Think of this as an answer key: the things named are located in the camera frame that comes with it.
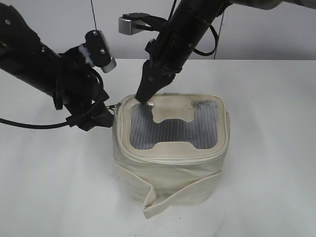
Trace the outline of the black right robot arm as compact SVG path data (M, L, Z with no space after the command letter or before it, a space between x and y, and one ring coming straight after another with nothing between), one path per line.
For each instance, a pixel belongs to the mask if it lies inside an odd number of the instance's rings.
M142 78L136 99L147 102L155 93L172 83L176 74L192 52L196 50L213 20L232 4L262 10L271 10L281 4L279 0L182 0L169 20L136 13L132 20L141 20L158 31L158 37L149 42L146 51L150 58L143 64Z

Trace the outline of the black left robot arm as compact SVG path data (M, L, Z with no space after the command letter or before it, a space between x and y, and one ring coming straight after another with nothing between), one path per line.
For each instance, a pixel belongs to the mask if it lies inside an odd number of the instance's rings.
M13 6L1 4L0 68L50 96L55 109L66 108L70 113L65 122L45 129L112 127L114 116L105 105L109 96L96 68L108 73L115 67L102 31L87 32L84 43L58 54L40 40Z

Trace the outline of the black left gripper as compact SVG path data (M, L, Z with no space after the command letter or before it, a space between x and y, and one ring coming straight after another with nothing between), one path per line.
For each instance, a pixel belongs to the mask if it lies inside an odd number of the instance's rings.
M83 131L112 127L114 115L104 105L109 96L103 89L101 76L93 69L86 46L71 48L53 60L56 66L54 106L57 110L66 106L70 111L67 124Z

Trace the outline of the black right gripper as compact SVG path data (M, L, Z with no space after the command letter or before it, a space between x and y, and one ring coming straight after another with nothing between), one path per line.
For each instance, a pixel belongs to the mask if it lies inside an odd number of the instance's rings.
M139 102L149 101L160 89L171 84L195 49L194 24L161 24L151 29L159 34L145 48L150 57L143 64L135 95Z

